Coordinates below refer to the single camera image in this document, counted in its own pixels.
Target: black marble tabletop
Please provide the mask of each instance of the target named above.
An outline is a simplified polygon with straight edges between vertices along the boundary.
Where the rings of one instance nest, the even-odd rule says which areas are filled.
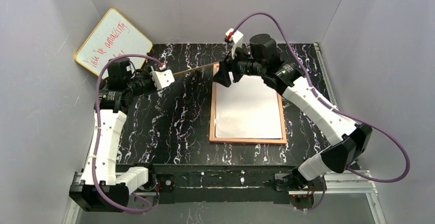
[[[327,98],[313,44],[293,44],[313,84]],[[278,45],[281,58],[289,49]],[[173,73],[223,59],[225,44],[157,44],[152,54]],[[315,124],[283,99],[287,145],[215,144],[209,142],[212,68],[188,73],[169,88],[136,98],[122,132],[117,162],[130,164],[288,165],[296,166],[328,142]]]

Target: whiteboard wooden frame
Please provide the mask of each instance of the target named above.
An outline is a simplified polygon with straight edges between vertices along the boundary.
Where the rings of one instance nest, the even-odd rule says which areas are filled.
[[[219,64],[213,66],[213,75],[216,73]],[[271,145],[286,145],[287,136],[285,131],[284,109],[281,96],[276,94],[278,99],[278,107],[280,110],[281,118],[281,134],[282,138],[279,139],[265,139],[265,138],[217,138],[215,135],[215,120],[216,120],[216,98],[217,98],[217,83],[213,82],[211,90],[211,112],[210,112],[210,142],[225,142],[225,143],[241,143],[241,144],[271,144]]]
[[[80,48],[77,50],[77,52],[74,54],[74,60],[80,64],[81,66],[83,66],[85,69],[89,70],[91,73],[95,74],[96,76],[99,76],[100,73],[95,72],[94,70],[90,69],[88,66],[82,64],[78,59],[77,59],[77,55],[80,53],[80,51],[82,50],[82,48],[86,45],[86,43],[88,42],[88,40],[91,38],[91,36],[94,34],[94,32],[97,30],[97,28],[100,26],[100,24],[104,21],[104,19],[106,18],[106,16],[109,14],[110,11],[115,11],[117,12],[123,19],[125,19],[131,26],[133,26],[135,28],[135,30],[137,30],[141,35],[143,35],[147,40],[150,41],[150,39],[145,36],[139,29],[137,29],[137,27],[135,25],[133,25],[133,23],[131,23],[127,18],[125,18],[124,15],[122,15],[118,10],[116,10],[115,8],[110,8],[106,14],[103,16],[103,18],[101,18],[100,22],[98,22],[98,24],[95,26],[95,28],[92,30],[91,34],[86,38],[85,42],[82,44],[82,46],[80,46]],[[153,47],[153,43],[152,41],[150,41],[151,43],[151,47],[147,52],[142,53],[143,55],[146,55],[148,52],[151,51],[152,47]],[[141,66],[139,68],[142,68],[144,63],[145,63],[145,58],[142,60]]]

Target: whiteboard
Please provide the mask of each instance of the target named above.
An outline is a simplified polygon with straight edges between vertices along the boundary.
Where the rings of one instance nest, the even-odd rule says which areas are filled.
[[[152,42],[133,26],[116,9],[110,8],[101,21],[74,55],[77,63],[99,75],[103,66],[112,58],[125,54],[146,55]],[[136,68],[142,67],[145,59],[130,59]]]

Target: gray wall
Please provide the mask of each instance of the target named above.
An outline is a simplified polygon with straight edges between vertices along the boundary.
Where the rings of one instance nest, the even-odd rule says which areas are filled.
[[[92,136],[91,0],[0,0],[0,223],[62,223]]]
[[[377,184],[389,223],[435,218],[435,0],[342,0],[321,43],[342,110],[396,135],[411,158],[407,178]],[[404,169],[391,141],[375,133],[360,163],[373,176]]]
[[[153,43],[222,43],[223,35],[255,11],[270,12],[296,43],[319,42],[340,0],[92,0],[103,16],[110,7],[121,11]],[[248,21],[245,40],[267,32],[282,42],[266,17]]]

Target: red handwritten text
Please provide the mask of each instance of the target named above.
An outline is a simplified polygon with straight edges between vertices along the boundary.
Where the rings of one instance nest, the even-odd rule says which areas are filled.
[[[93,52],[98,52],[99,54],[101,54],[101,55],[104,55],[104,54],[106,54],[107,52],[105,52],[102,48],[98,48],[98,50],[94,50]]]
[[[99,60],[99,57],[93,56],[91,61],[88,61],[88,59],[85,58],[84,62],[85,63],[89,63],[91,66],[96,68],[98,66],[98,60]]]
[[[118,26],[116,28],[113,28],[112,33],[107,37],[106,42],[104,43],[107,48],[110,48],[113,46],[113,42],[116,38],[120,36],[121,33],[128,30],[127,33],[130,33],[130,29],[125,26],[125,24],[119,22]]]
[[[121,53],[120,54],[118,54],[118,55],[115,55],[115,54],[113,54],[113,57],[117,57],[117,56],[122,56],[122,55],[125,55],[125,52],[123,51],[123,50],[121,50]]]

